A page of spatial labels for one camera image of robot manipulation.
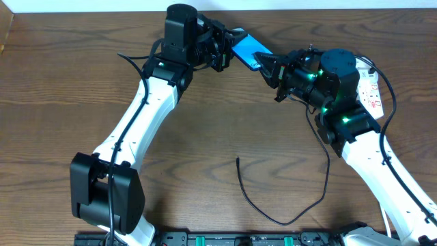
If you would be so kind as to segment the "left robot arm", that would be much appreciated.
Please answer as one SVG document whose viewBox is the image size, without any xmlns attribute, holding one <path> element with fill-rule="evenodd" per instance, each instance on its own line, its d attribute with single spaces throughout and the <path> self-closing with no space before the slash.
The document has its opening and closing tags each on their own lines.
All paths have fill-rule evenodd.
<svg viewBox="0 0 437 246">
<path fill-rule="evenodd" d="M 246 38 L 191 5 L 167 8 L 164 36 L 143 65 L 130 106 L 111 134 L 91 153 L 70 164 L 72 214 L 105 230 L 98 245 L 150 245 L 155 228 L 143 216 L 145 196 L 139 172 L 158 128 L 175 109 L 198 70 L 229 66 L 232 50 Z"/>
</svg>

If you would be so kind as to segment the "blue screen smartphone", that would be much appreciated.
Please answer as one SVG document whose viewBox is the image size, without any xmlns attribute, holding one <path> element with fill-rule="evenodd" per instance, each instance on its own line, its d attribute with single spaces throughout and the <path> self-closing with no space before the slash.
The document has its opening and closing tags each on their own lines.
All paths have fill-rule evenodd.
<svg viewBox="0 0 437 246">
<path fill-rule="evenodd" d="M 250 34 L 231 48 L 231 54 L 237 57 L 249 70 L 258 71 L 261 66 L 255 59 L 256 52 L 271 54 L 271 52 Z"/>
</svg>

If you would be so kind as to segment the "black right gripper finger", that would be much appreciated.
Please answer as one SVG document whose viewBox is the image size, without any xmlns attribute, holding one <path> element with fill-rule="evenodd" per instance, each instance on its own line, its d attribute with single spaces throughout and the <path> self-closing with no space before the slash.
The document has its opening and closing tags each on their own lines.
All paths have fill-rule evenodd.
<svg viewBox="0 0 437 246">
<path fill-rule="evenodd" d="M 253 54 L 255 61 L 260 65 L 260 70 L 274 70 L 277 66 L 287 67 L 283 55 L 275 55 L 271 53 L 255 52 Z"/>
<path fill-rule="evenodd" d="M 261 68 L 261 74 L 266 82 L 266 84 L 272 89 L 276 89 L 279 86 L 280 78 L 279 78 L 279 67 L 274 68 Z"/>
</svg>

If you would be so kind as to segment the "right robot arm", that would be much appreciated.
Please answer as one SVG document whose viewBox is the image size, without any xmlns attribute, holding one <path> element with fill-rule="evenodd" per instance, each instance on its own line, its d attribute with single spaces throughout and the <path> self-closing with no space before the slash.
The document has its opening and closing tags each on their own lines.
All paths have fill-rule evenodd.
<svg viewBox="0 0 437 246">
<path fill-rule="evenodd" d="M 436 203 L 395 156 L 387 125 L 368 110 L 383 73 L 343 49 L 307 49 L 287 55 L 256 52 L 276 101 L 295 96 L 319 113 L 318 135 L 364 180 L 392 221 L 401 245 L 436 244 Z"/>
</svg>

